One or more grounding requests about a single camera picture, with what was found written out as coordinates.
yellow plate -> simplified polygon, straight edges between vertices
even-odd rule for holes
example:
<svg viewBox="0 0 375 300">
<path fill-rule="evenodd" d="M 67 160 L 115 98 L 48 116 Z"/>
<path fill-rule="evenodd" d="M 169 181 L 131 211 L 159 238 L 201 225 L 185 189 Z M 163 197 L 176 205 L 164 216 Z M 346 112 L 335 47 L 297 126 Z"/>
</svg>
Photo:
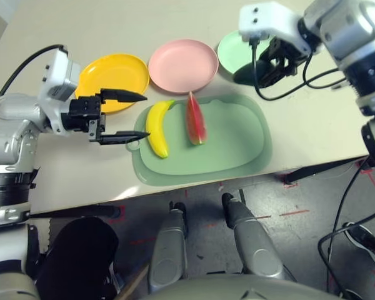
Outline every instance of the yellow plate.
<svg viewBox="0 0 375 300">
<path fill-rule="evenodd" d="M 126 89 L 143 94 L 148 88 L 148 67 L 138 57 L 130 54 L 111 54 L 99 58 L 84 68 L 79 76 L 75 96 L 92 96 L 101 88 Z M 104 113 L 115 113 L 134 103 L 107 100 L 101 106 Z"/>
</svg>

plastic tray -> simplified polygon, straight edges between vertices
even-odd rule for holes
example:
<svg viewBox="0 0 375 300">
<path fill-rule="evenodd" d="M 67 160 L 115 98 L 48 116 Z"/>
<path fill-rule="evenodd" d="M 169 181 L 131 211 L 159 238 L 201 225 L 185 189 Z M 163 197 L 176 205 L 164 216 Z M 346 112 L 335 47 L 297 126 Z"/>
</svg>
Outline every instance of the plastic tray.
<svg viewBox="0 0 375 300">
<path fill-rule="evenodd" d="M 257 173 L 268 164 L 271 135 L 263 112 L 251 98 L 232 94 L 197 101 L 207 125 L 205 144 L 191 144 L 185 127 L 186 101 L 176 101 L 163 122 L 168 158 L 157 157 L 147 139 L 127 145 L 142 182 L 168 186 L 234 178 Z M 140 114 L 135 130 L 144 130 L 149 110 Z"/>
</svg>

mint green plate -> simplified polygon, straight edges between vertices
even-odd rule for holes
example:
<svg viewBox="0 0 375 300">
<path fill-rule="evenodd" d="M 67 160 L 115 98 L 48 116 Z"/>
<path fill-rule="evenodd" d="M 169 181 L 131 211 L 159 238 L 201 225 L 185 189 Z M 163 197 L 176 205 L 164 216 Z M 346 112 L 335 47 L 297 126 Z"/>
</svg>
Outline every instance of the mint green plate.
<svg viewBox="0 0 375 300">
<path fill-rule="evenodd" d="M 269 40 L 261 41 L 257 47 L 257 57 L 269 46 Z M 241 67 L 251 62 L 251 47 L 243 42 L 239 31 L 224 36 L 217 48 L 219 63 L 230 73 L 235 73 Z"/>
<path fill-rule="evenodd" d="M 185 125 L 186 101 L 176 101 L 162 124 L 168 158 L 156 156 L 147 139 L 126 146 L 142 182 L 168 186 L 234 178 L 257 173 L 268 164 L 271 136 L 263 112 L 251 98 L 232 94 L 197 101 L 207 125 L 205 144 L 191 144 Z M 134 130 L 144 130 L 149 110 L 140 114 Z"/>
</svg>

white table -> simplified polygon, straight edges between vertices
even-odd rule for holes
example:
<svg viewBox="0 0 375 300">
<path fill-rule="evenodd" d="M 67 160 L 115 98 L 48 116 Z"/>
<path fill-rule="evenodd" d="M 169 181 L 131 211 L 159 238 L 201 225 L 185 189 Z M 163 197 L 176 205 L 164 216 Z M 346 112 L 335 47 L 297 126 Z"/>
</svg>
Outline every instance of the white table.
<svg viewBox="0 0 375 300">
<path fill-rule="evenodd" d="M 299 13 L 311 2 L 279 1 Z M 240 7 L 253 2 L 23 0 L 0 41 L 0 88 L 21 61 L 54 43 L 66 44 L 70 58 L 81 66 L 111 53 L 131 53 L 147 62 L 156 48 L 180 38 L 198 39 L 215 48 L 224 35 L 237 29 Z M 34 61 L 9 92 L 36 95 L 44 65 L 50 60 L 51 54 L 45 54 Z M 309 75 L 329 68 L 334 68 L 334 63 L 325 52 L 313 59 Z M 264 93 L 277 95 L 300 81 L 301 76 L 285 79 Z M 359 112 L 355 93 L 349 87 L 336 92 L 304 88 L 285 99 L 267 102 L 252 87 L 233 84 L 218 74 L 197 95 L 230 92 L 252 97 L 267 118 L 273 156 L 261 174 L 368 153 L 360 134 L 366 118 Z M 108 116 L 107 132 L 131 130 L 143 109 L 169 99 L 151 86 L 145 95 L 148 101 Z M 99 146 L 89 143 L 85 134 L 73 134 L 71 138 L 40 135 L 36 167 L 41 170 L 37 188 L 30 195 L 35 213 L 181 187 L 143 184 L 133 171 L 131 153 L 125 146 Z"/>
</svg>

pink plate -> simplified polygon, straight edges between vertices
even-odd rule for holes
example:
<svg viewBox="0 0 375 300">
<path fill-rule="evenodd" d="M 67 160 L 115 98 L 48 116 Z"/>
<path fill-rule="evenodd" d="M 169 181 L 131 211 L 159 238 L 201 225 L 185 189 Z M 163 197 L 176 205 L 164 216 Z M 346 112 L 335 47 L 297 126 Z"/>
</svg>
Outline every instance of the pink plate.
<svg viewBox="0 0 375 300">
<path fill-rule="evenodd" d="M 218 58 L 203 42 L 180 39 L 162 45 L 149 61 L 151 80 L 160 88 L 184 94 L 203 88 L 214 78 Z"/>
</svg>

